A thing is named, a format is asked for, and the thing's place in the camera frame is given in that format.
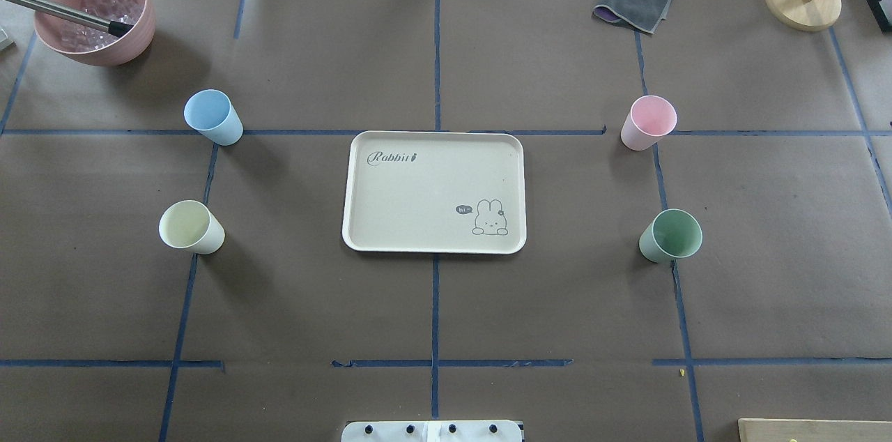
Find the pink plastic cup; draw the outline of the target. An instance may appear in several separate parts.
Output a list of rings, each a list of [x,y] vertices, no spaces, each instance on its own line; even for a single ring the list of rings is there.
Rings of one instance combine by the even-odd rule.
[[[634,101],[622,124],[620,140],[635,152],[649,149],[671,133],[678,121],[675,106],[661,96],[646,95]]]

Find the cream plastic cup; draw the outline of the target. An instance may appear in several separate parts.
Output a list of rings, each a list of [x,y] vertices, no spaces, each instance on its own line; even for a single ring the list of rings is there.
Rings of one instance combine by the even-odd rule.
[[[200,201],[172,204],[160,216],[160,239],[166,245],[194,254],[212,254],[225,242],[225,229]]]

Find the cream rabbit serving tray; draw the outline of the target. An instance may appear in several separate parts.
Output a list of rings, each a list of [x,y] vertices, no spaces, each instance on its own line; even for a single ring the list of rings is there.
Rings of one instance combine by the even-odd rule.
[[[348,153],[341,235],[359,252],[513,254],[525,150],[504,133],[370,130]]]

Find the green plastic cup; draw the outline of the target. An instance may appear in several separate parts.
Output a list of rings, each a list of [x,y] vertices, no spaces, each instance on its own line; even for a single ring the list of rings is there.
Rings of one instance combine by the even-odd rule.
[[[638,239],[638,251],[651,262],[692,257],[703,244],[700,223],[681,209],[661,211]]]

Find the blue plastic cup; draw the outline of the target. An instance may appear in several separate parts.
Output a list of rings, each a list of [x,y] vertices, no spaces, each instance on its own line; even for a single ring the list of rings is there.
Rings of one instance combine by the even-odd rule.
[[[229,97],[220,90],[205,89],[185,103],[189,127],[220,146],[235,144],[243,135],[243,124]]]

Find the wooden cutting board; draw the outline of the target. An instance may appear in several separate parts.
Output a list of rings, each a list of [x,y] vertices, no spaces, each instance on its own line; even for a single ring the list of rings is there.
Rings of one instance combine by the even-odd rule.
[[[741,441],[890,441],[891,422],[741,418]]]

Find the pink bowl with ice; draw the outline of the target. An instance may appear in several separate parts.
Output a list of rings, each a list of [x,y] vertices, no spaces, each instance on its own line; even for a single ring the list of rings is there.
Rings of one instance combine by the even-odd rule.
[[[58,17],[36,13],[39,39],[54,51],[90,66],[118,66],[138,57],[152,42],[155,14],[152,0],[52,0],[133,29],[118,38]]]

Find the metal tongs black tip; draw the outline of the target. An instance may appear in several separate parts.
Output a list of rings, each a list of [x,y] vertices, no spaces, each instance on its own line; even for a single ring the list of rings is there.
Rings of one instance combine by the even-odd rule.
[[[57,1],[50,0],[4,0],[9,1],[10,3],[16,4],[16,6],[22,6],[25,8],[29,8],[34,11],[38,11],[38,13],[44,13],[47,15],[51,15],[53,17],[58,17],[62,20],[67,20],[67,22],[73,22],[82,26],[86,26],[86,28],[97,29],[102,32],[105,32],[112,36],[125,36],[130,32],[131,29],[134,28],[134,24],[128,24],[125,22],[112,22],[108,19],[103,19],[103,17],[98,17],[95,15],[91,15],[86,13],[86,11],[77,10],[76,8],[71,8],[69,6],[64,6],[61,3],[57,3]]]

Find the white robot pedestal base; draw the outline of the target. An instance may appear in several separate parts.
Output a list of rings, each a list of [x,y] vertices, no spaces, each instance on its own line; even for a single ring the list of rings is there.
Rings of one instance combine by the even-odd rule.
[[[523,441],[515,420],[416,420],[415,422],[350,422],[341,441]]]

